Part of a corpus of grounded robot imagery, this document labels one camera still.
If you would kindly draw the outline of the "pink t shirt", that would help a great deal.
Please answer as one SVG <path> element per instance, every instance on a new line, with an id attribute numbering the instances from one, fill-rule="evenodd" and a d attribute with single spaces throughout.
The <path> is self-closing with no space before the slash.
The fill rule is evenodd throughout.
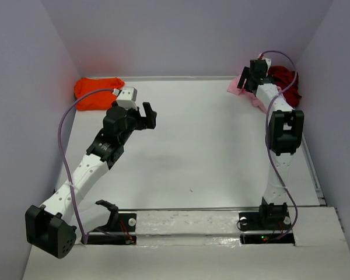
<path id="1" fill-rule="evenodd" d="M 245 89 L 239 89 L 237 87 L 237 84 L 240 81 L 240 78 L 241 78 L 241 75 L 238 75 L 237 77 L 235 77 L 230 81 L 229 86 L 227 87 L 227 92 L 232 93 L 236 96 L 240 96 L 240 95 L 246 96 L 251 101 L 251 104 L 253 107 L 258 108 L 263 113 L 266 113 L 267 112 L 266 107 L 258 98 L 255 97 L 253 93 L 250 93 Z"/>

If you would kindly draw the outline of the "orange t shirt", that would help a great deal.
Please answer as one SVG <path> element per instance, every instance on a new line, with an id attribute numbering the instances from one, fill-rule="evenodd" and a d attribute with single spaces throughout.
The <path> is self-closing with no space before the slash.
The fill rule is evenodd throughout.
<path id="1" fill-rule="evenodd" d="M 78 111 L 107 110 L 117 98 L 117 96 L 113 94 L 113 90 L 120 90 L 124 85 L 125 82 L 120 78 L 80 79 L 73 87 L 76 99 L 86 96 L 88 93 L 95 90 L 99 90 L 99 92 L 91 94 L 79 101 L 76 105 L 76 109 Z"/>

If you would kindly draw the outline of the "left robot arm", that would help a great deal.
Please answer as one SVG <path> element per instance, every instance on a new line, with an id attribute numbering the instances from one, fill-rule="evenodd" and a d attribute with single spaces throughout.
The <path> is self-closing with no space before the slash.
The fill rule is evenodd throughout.
<path id="1" fill-rule="evenodd" d="M 81 218 L 78 205 L 86 194 L 118 161 L 124 145 L 134 131 L 154 129 L 157 113 L 151 104 L 143 103 L 144 116 L 139 108 L 125 108 L 117 101 L 106 112 L 103 127 L 87 148 L 82 161 L 67 181 L 40 206 L 26 211 L 27 241 L 58 258 L 64 258 L 77 240 L 86 242 L 86 234 L 99 227 L 114 226 L 119 221 L 118 207 L 106 200 L 95 206 L 105 210 L 102 218 Z"/>

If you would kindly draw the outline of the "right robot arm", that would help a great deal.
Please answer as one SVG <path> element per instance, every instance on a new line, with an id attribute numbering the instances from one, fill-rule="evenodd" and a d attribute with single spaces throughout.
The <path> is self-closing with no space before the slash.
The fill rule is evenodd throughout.
<path id="1" fill-rule="evenodd" d="M 289 217 L 288 193 L 285 180 L 293 155 L 302 142 L 305 115 L 294 109 L 280 93 L 268 70 L 271 60 L 257 58 L 243 69 L 238 89 L 252 93 L 267 110 L 265 144 L 270 161 L 267 187 L 259 210 L 239 214 L 238 228 L 243 231 L 269 231 L 281 225 L 284 229 Z"/>

